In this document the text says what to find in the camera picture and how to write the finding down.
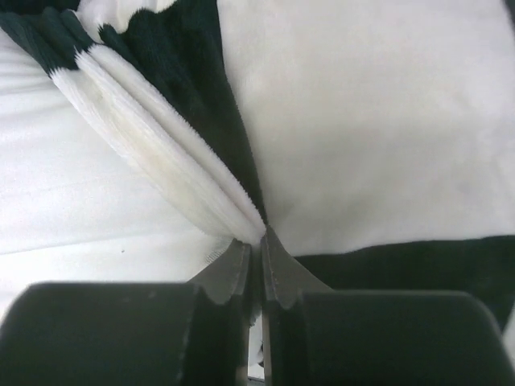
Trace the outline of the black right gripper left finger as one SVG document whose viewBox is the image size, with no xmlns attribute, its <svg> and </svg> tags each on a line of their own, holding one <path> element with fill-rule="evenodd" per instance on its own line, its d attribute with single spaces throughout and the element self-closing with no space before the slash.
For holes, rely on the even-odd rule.
<svg viewBox="0 0 515 386">
<path fill-rule="evenodd" d="M 244 385 L 251 248 L 186 283 L 30 286 L 1 327 L 4 385 Z"/>
</svg>

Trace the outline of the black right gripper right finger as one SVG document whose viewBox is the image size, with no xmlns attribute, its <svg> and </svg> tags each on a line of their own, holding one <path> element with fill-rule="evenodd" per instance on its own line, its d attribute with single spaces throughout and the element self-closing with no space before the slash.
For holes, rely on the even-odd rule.
<svg viewBox="0 0 515 386">
<path fill-rule="evenodd" d="M 262 239 L 268 385 L 504 385 L 507 240 L 293 258 Z"/>
</svg>

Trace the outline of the black white checkered pillowcase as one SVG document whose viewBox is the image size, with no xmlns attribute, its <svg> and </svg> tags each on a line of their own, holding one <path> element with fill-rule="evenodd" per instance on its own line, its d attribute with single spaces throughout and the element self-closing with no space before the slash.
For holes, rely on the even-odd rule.
<svg viewBox="0 0 515 386">
<path fill-rule="evenodd" d="M 4 1 L 1 311 L 186 281 L 266 227 L 352 288 L 514 308 L 503 1 Z"/>
</svg>

